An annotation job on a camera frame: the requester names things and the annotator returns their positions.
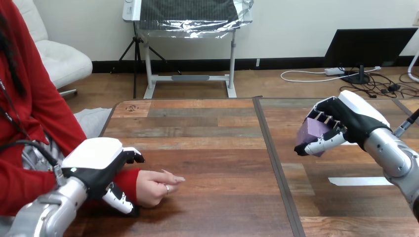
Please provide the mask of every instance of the woman's hand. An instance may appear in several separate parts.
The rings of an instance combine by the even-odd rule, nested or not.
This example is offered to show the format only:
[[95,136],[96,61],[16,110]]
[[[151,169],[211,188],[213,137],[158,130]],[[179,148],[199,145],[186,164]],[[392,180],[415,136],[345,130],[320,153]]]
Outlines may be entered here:
[[174,176],[163,170],[163,173],[140,170],[137,176],[137,203],[143,207],[153,207],[167,195],[177,191],[178,184],[185,182],[182,177]]

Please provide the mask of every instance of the white chair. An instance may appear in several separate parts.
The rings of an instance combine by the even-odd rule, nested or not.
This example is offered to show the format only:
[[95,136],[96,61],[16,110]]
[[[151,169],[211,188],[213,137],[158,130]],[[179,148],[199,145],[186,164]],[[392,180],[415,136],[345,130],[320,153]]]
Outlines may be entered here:
[[[83,53],[65,44],[48,40],[45,25],[33,0],[13,0],[29,28],[41,55],[43,65],[57,89],[92,73],[92,62]],[[61,96],[76,94],[77,90],[61,92]]]

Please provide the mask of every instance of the gray pants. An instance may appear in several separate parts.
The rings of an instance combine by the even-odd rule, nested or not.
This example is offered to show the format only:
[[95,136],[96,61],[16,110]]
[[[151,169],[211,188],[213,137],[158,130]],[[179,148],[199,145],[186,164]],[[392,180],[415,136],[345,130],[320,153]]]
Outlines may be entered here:
[[[83,110],[74,116],[82,127],[87,138],[98,137],[108,119],[111,109],[97,108]],[[14,217],[0,216],[0,237],[6,235],[13,223]]]

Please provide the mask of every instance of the black tripod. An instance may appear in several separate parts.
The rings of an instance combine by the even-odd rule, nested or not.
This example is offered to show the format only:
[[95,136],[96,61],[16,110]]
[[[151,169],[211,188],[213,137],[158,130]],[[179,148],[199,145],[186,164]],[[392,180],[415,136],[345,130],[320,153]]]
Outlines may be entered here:
[[[125,52],[122,54],[122,56],[118,60],[118,65],[121,66],[122,59],[125,57],[126,53],[131,48],[131,46],[135,43],[135,56],[134,56],[134,99],[136,99],[137,98],[137,61],[140,61],[140,63],[142,62],[142,60],[141,60],[141,54],[140,54],[140,43],[144,43],[144,41],[140,37],[137,37],[137,31],[135,30],[135,23],[133,23],[133,25],[134,25],[134,34],[135,34],[135,36],[132,37],[131,43],[128,45],[128,47],[126,48]],[[150,50],[154,54],[156,54],[163,61],[163,64],[164,65],[167,64],[167,60],[163,56],[161,56],[158,52],[156,52],[152,47],[150,47]],[[178,70],[178,69],[174,69],[174,70],[177,71],[179,73],[179,75],[182,75],[182,72],[180,70]]]

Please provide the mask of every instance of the black monitor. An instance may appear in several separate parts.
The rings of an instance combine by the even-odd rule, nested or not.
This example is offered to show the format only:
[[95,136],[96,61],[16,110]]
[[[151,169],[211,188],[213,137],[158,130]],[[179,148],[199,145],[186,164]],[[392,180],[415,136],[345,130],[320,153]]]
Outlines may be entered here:
[[[392,66],[417,28],[337,30],[325,56],[324,67],[359,68],[359,74],[342,80],[365,84],[364,67]],[[358,72],[347,72],[351,75]]]

